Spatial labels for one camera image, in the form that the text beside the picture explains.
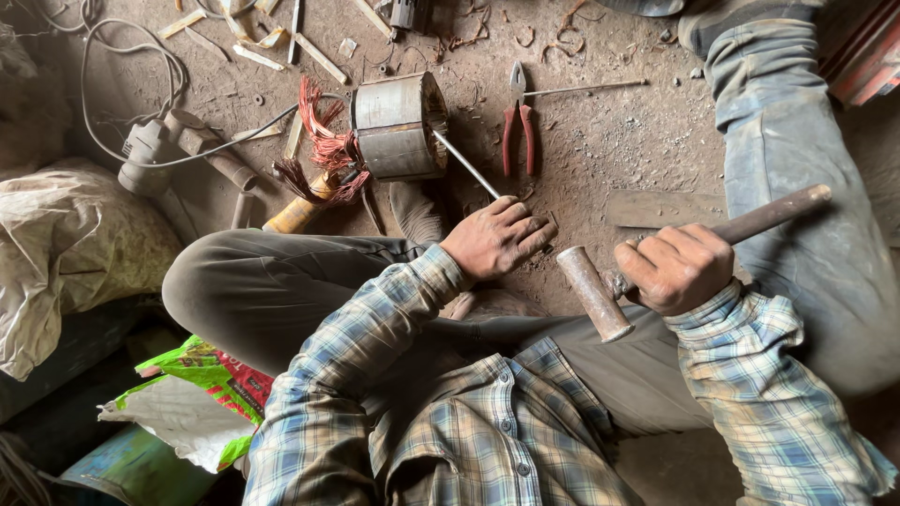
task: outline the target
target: metal hammer head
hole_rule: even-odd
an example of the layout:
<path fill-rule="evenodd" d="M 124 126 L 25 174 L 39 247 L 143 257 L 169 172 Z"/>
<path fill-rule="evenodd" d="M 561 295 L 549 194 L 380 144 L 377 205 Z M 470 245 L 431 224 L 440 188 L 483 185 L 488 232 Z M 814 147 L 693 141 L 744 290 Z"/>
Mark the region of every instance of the metal hammer head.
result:
<path fill-rule="evenodd" d="M 632 332 L 635 326 L 628 321 L 616 299 L 600 279 L 594 263 L 588 258 L 583 246 L 574 246 L 556 256 L 556 263 L 565 273 L 569 285 L 588 312 L 594 327 L 605 343 L 621 339 Z"/>

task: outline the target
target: man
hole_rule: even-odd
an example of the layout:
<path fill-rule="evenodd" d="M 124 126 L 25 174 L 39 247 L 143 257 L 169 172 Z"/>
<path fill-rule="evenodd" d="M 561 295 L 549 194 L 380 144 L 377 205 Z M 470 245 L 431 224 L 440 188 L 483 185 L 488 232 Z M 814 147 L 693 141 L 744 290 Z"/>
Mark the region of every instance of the man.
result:
<path fill-rule="evenodd" d="M 727 442 L 740 504 L 886 492 L 896 470 L 833 392 L 898 379 L 900 296 L 815 74 L 817 8 L 701 1 L 679 33 L 708 55 L 730 215 L 813 183 L 832 188 L 833 212 L 737 246 L 750 288 L 699 225 L 619 245 L 644 307 L 626 308 L 637 330 L 617 343 L 600 344 L 584 316 L 436 319 L 555 236 L 514 197 L 445 236 L 431 203 L 395 184 L 409 240 L 232 230 L 188 248 L 166 277 L 168 310 L 279 375 L 245 503 L 639 504 L 610 444 L 700 427 Z"/>

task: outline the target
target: plaid shirt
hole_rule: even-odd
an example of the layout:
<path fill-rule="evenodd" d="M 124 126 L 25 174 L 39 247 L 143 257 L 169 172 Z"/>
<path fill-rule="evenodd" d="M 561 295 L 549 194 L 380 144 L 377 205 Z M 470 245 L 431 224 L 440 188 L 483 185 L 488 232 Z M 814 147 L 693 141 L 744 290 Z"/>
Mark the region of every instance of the plaid shirt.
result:
<path fill-rule="evenodd" d="M 433 246 L 328 316 L 275 379 L 245 504 L 640 504 L 606 457 L 606 410 L 549 338 L 410 382 L 410 398 L 431 395 L 412 413 L 366 415 L 376 379 L 465 284 Z M 894 467 L 783 353 L 802 339 L 789 301 L 742 294 L 734 281 L 666 322 L 691 392 L 741 470 L 739 504 L 868 504 L 890 487 Z"/>

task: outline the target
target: jeans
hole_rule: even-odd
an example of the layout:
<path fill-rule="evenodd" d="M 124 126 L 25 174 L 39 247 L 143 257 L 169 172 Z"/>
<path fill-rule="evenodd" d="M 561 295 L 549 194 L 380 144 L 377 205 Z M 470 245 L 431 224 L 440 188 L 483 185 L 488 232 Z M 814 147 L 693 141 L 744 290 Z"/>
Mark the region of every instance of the jeans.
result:
<path fill-rule="evenodd" d="M 730 216 L 807 185 L 832 188 L 830 210 L 779 226 L 735 250 L 753 277 L 752 290 L 791 299 L 803 317 L 806 341 L 793 353 L 838 395 L 851 399 L 900 380 L 900 294 L 860 174 L 834 122 L 827 85 L 816 75 L 815 51 L 810 23 L 748 23 L 716 40 L 706 75 L 716 127 L 726 143 Z M 405 239 L 228 230 L 196 241 L 179 256 L 163 284 L 163 299 L 186 329 L 278 375 L 362 283 L 424 250 Z M 421 339 L 426 344 L 416 363 L 428 369 L 422 367 L 429 363 L 427 343 L 436 340 L 469 345 L 477 340 L 482 353 L 490 353 L 551 336 L 623 434 L 712 427 L 711 416 L 681 376 L 677 337 L 654 312 L 629 306 L 625 313 L 636 330 L 610 344 L 600 342 L 587 316 L 437 319 L 423 330 L 428 339 Z"/>

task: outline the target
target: hand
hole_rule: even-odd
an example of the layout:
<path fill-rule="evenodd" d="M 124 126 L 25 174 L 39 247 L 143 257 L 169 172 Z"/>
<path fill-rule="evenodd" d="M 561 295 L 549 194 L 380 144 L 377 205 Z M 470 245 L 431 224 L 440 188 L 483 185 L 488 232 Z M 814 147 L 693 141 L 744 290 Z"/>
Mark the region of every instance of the hand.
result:
<path fill-rule="evenodd" d="M 528 206 L 507 195 L 460 221 L 440 246 L 477 283 L 512 272 L 557 232 L 545 217 L 532 216 Z"/>
<path fill-rule="evenodd" d="M 698 223 L 665 227 L 640 244 L 629 240 L 616 246 L 615 255 L 622 273 L 640 288 L 628 300 L 662 316 L 688 312 L 712 299 L 734 271 L 734 250 Z"/>

